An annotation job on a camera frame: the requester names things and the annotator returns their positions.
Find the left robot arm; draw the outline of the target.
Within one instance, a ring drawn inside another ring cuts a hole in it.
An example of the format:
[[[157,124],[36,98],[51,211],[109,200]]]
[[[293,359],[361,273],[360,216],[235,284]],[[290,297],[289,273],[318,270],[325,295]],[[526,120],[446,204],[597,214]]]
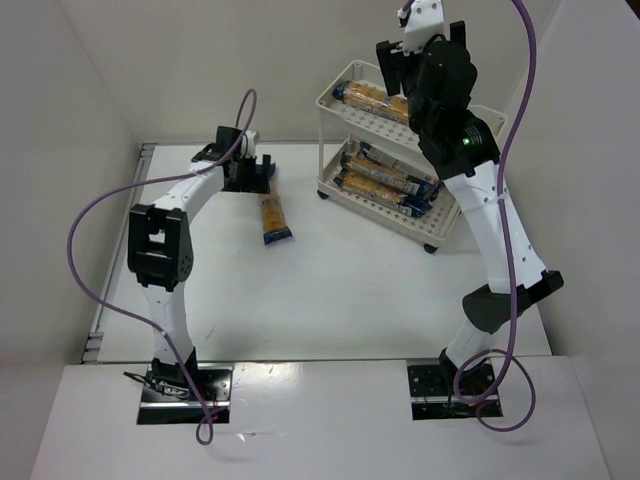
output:
[[[150,308],[154,354],[147,381],[191,393],[198,376],[196,348],[188,332],[185,285],[194,267],[190,223],[219,192],[270,191],[271,156],[256,153],[259,132],[221,126],[215,140],[191,159],[185,179],[129,213],[127,266]]]

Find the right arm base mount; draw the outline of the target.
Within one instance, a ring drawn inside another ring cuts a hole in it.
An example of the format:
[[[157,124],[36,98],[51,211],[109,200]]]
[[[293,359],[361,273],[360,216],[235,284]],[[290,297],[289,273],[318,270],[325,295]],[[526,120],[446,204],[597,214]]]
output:
[[[476,406],[461,402],[436,363],[407,365],[413,421],[466,419],[476,416]],[[465,374],[459,389],[463,396],[477,397],[493,383],[493,367],[485,362]]]

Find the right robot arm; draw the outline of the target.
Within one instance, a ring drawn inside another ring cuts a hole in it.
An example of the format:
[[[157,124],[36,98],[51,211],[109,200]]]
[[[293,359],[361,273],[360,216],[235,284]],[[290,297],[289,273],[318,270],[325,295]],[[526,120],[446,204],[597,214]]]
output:
[[[564,285],[531,245],[504,179],[506,152],[488,124],[468,105],[477,69],[465,45],[464,25],[449,37],[439,23],[405,17],[398,42],[376,54],[388,94],[403,94],[418,147],[454,196],[479,247],[487,282],[462,300],[466,319],[439,362],[456,383],[489,352],[493,335]]]

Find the pasta bag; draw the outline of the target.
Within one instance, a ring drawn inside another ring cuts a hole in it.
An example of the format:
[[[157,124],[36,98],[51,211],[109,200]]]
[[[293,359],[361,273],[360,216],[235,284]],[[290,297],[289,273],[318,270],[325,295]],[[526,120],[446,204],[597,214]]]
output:
[[[432,209],[428,200],[402,193],[358,173],[343,170],[333,178],[333,182],[343,191],[359,195],[408,217],[420,218]]]
[[[277,168],[269,173],[269,192],[259,195],[259,206],[263,226],[263,243],[269,247],[278,242],[293,239],[293,233],[286,221],[277,191]]]
[[[368,159],[343,155],[340,164],[343,168],[360,173],[388,186],[403,188],[406,184],[411,187],[420,185],[420,182],[413,177]]]
[[[373,86],[352,80],[343,81],[333,89],[332,97],[359,110],[403,125],[409,124],[407,100],[399,96],[389,96]]]
[[[406,162],[367,142],[360,142],[358,156],[381,164],[399,174],[406,182],[412,184],[411,195],[433,202],[440,194],[442,184],[437,178],[409,166]]]

